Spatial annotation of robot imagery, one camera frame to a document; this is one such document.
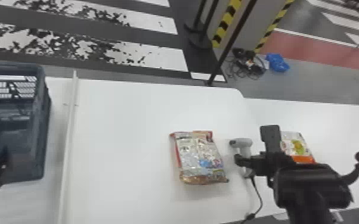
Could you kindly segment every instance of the stand base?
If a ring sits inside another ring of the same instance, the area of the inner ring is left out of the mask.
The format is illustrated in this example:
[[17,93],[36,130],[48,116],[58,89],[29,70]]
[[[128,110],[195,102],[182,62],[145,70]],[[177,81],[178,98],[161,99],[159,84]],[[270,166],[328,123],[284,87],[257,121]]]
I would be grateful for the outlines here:
[[187,20],[184,23],[184,28],[190,33],[200,33],[203,29],[203,26],[201,23],[198,23],[196,27],[193,27],[193,20]]
[[207,51],[212,49],[212,41],[205,35],[202,41],[199,40],[200,35],[189,35],[188,40],[191,46],[196,49]]
[[211,85],[208,84],[208,80],[205,80],[203,81],[203,84],[205,84],[205,86],[208,86],[208,87],[213,87],[213,83]]

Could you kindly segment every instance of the tangled wires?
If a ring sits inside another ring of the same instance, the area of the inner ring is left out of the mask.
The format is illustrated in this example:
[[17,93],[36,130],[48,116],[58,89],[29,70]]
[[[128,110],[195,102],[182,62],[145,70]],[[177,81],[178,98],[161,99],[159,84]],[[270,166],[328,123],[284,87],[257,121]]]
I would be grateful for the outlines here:
[[227,77],[231,79],[248,77],[252,80],[258,80],[266,72],[264,62],[258,56],[242,57],[240,54],[234,55],[236,56],[229,56],[226,59],[228,66],[225,68],[225,74]]

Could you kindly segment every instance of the plastic wrapper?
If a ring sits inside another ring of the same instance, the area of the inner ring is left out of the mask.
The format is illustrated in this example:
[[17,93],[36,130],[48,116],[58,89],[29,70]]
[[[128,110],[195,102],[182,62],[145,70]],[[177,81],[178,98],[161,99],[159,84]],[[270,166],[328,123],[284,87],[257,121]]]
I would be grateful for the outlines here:
[[281,149],[297,163],[316,163],[312,151],[299,132],[281,132]]
[[174,132],[179,178],[190,184],[228,182],[211,131]]

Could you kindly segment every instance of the black pole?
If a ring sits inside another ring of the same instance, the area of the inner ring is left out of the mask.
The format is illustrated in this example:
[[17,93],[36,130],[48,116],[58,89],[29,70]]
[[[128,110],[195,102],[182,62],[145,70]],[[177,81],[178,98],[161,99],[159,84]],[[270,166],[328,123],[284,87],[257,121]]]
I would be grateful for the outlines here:
[[212,3],[212,6],[210,7],[208,17],[206,18],[205,24],[203,25],[202,32],[200,32],[199,36],[199,42],[203,41],[203,38],[205,37],[206,33],[208,32],[208,28],[210,25],[210,22],[212,21],[214,12],[216,11],[218,5],[218,0],[214,0]]
[[194,48],[197,48],[202,51],[212,49],[212,41],[209,39],[207,32],[210,22],[212,21],[214,12],[216,11],[217,5],[218,5],[218,0],[214,0],[210,7],[206,21],[203,25],[203,29],[202,31],[199,32],[199,35],[198,36],[190,35],[188,37],[191,46],[193,46]]
[[248,3],[248,5],[245,9],[245,12],[243,12],[242,17],[239,20],[237,27],[234,30],[233,35],[231,36],[230,40],[228,41],[227,46],[225,46],[224,51],[221,54],[216,67],[214,68],[212,74],[210,75],[210,78],[207,82],[208,86],[212,86],[214,78],[216,78],[216,75],[217,75],[218,71],[220,70],[224,60],[227,58],[228,53],[230,53],[231,48],[233,47],[239,33],[241,32],[243,25],[245,25],[247,18],[249,17],[250,13],[252,12],[252,10],[256,4],[256,1],[257,0],[250,0],[250,2]]
[[198,30],[198,25],[200,23],[200,17],[202,16],[202,12],[205,9],[206,1],[207,0],[202,0],[200,2],[199,9],[197,10],[197,13],[196,13],[195,19],[193,20],[193,23],[190,24],[190,21],[188,21],[188,20],[184,23],[184,27],[189,32],[191,32],[191,33],[199,33],[200,32],[200,30]]
[[207,0],[202,0],[202,2],[199,5],[199,9],[197,10],[195,20],[193,21],[193,28],[195,29],[197,25],[199,24],[200,17],[202,16],[203,9],[205,8]]

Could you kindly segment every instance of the black cable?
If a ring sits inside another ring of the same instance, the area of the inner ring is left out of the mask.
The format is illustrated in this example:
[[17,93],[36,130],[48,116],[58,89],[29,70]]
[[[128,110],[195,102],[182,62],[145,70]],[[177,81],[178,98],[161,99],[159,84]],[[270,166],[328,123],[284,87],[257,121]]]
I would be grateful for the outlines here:
[[259,72],[251,70],[251,69],[247,68],[246,66],[240,66],[240,64],[245,64],[247,59],[245,59],[245,58],[240,59],[240,58],[236,58],[234,56],[229,56],[225,60],[226,62],[228,62],[228,66],[225,69],[225,74],[230,79],[237,79],[237,77],[239,77],[241,79],[248,77],[252,80],[260,79],[260,77],[263,75],[263,73],[266,72],[266,69],[264,66],[264,62],[258,56],[255,56],[254,58],[257,58],[261,64],[261,66],[258,66],[261,69]]
[[256,191],[256,194],[258,195],[259,202],[260,202],[260,206],[259,206],[259,208],[257,209],[257,211],[255,211],[254,213],[251,213],[251,214],[247,215],[247,216],[245,217],[245,219],[242,220],[239,224],[244,224],[244,223],[246,223],[247,221],[254,219],[254,218],[256,217],[256,215],[259,213],[259,211],[262,210],[262,208],[263,208],[263,199],[262,199],[262,196],[260,195],[260,193],[259,193],[259,191],[258,191],[258,187],[256,186],[255,177],[254,177],[254,176],[251,176],[251,177],[250,177],[250,180],[252,181],[252,185],[253,185],[253,187],[254,187],[254,189],[255,189],[255,191]]

